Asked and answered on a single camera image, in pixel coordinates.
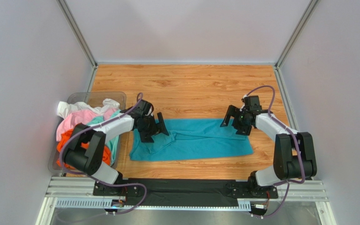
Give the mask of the white t shirt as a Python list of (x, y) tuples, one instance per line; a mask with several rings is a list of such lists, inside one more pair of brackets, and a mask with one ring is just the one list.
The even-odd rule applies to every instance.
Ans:
[(112, 110), (119, 110), (121, 104), (113, 99), (106, 98), (102, 102), (103, 106), (92, 107), (85, 102), (76, 102), (69, 104), (67, 102), (60, 101), (57, 106), (56, 115), (65, 119), (70, 113), (77, 111), (88, 110), (96, 114), (97, 116), (105, 115)]

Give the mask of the clear plastic bin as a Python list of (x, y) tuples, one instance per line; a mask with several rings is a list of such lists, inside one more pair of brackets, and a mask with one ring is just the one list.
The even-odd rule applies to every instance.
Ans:
[[(97, 107), (97, 106), (103, 106), (102, 102), (106, 98), (110, 98), (119, 102), (121, 104), (119, 111), (126, 109), (127, 97), (125, 93), (120, 91), (119, 92), (78, 92), (69, 96), (67, 101), (65, 102), (69, 104), (74, 104), (76, 102), (85, 102), (92, 107)], [(58, 151), (56, 150), (57, 144), (58, 142), (54, 144), (54, 148), (52, 150), (48, 163), (49, 171), (51, 171), (52, 173), (63, 172), (62, 168), (56, 164), (56, 160), (58, 159)]]

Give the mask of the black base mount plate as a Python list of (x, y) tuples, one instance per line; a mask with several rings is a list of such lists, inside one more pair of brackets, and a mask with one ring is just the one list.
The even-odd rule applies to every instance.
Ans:
[(254, 181), (191, 179), (127, 179), (120, 187), (95, 183), (94, 196), (124, 197), (126, 205), (235, 207), (238, 199), (278, 199), (273, 186), (258, 187)]

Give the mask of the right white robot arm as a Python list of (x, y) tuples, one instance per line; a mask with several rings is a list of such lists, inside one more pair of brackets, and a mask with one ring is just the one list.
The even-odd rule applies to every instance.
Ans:
[(274, 141), (273, 164), (265, 169), (251, 172), (247, 191), (254, 197), (266, 195), (275, 186), (302, 183), (317, 174), (313, 137), (281, 122), (271, 111), (263, 109), (258, 96), (245, 95), (243, 106), (230, 105), (221, 127), (231, 125), (236, 134), (248, 136), (253, 128), (263, 131)]

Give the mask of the aluminium front frame rail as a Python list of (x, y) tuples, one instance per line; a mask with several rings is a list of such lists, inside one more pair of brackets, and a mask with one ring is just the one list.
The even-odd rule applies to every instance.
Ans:
[(249, 190), (246, 180), (125, 179), (125, 187), (108, 187), (85, 177), (52, 177), (38, 225), (48, 225), (53, 210), (63, 208), (134, 210), (251, 211), (256, 205), (313, 202), (323, 225), (336, 223), (320, 180)]

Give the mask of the orange t shirt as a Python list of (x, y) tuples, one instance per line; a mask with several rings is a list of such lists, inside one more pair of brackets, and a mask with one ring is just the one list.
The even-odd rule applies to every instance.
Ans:
[[(58, 157), (59, 157), (59, 153), (61, 152), (62, 147), (70, 139), (73, 130), (74, 129), (69, 129), (69, 130), (67, 130), (65, 132), (61, 132), (61, 131), (58, 132), (58, 134), (57, 134), (58, 136), (57, 136), (57, 139), (56, 139), (57, 142), (58, 142), (57, 147), (56, 147), (56, 150), (58, 151)], [(89, 143), (82, 143), (81, 144), (81, 147), (85, 148), (85, 149), (87, 149), (88, 146), (89, 146)], [(112, 156), (111, 150), (107, 146), (105, 146), (104, 151), (103, 151), (103, 157), (102, 157), (103, 162), (107, 163), (108, 165), (111, 165), (111, 156)], [(56, 164), (59, 167), (61, 166), (59, 159), (56, 160)], [(65, 167), (67, 169), (70, 169), (70, 170), (75, 169), (74, 167), (72, 167), (72, 166), (70, 166), (70, 165), (68, 165), (66, 163), (64, 165), (65, 165)]]

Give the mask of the pink t shirt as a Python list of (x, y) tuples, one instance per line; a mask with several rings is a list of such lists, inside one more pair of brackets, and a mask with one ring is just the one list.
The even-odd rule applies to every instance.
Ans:
[(58, 110), (57, 115), (63, 119), (63, 121), (58, 125), (56, 130), (56, 141), (60, 142), (62, 135), (73, 129), (77, 124), (82, 123), (87, 126), (101, 123), (105, 120), (110, 119), (112, 116), (115, 116), (119, 113), (117, 108), (108, 108), (102, 114), (93, 112), (90, 109), (83, 109), (74, 112), (69, 112), (68, 110)]

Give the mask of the teal t shirt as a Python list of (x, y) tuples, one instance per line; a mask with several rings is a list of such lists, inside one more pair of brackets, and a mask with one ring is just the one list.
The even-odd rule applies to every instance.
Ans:
[(221, 119), (167, 119), (168, 135), (158, 134), (142, 142), (138, 130), (129, 157), (133, 161), (178, 161), (227, 158), (253, 154), (248, 136), (221, 127)]

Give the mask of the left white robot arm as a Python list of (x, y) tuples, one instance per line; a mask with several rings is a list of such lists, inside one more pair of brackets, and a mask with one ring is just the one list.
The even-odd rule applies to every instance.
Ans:
[(59, 161), (65, 172), (65, 165), (74, 168), (73, 174), (84, 174), (103, 187), (121, 192), (128, 184), (122, 181), (122, 174), (103, 161), (105, 145), (111, 139), (136, 130), (141, 142), (153, 143), (153, 136), (169, 135), (162, 113), (153, 114), (153, 104), (143, 99), (109, 120), (94, 126), (82, 123), (75, 126), (69, 140), (60, 151)]

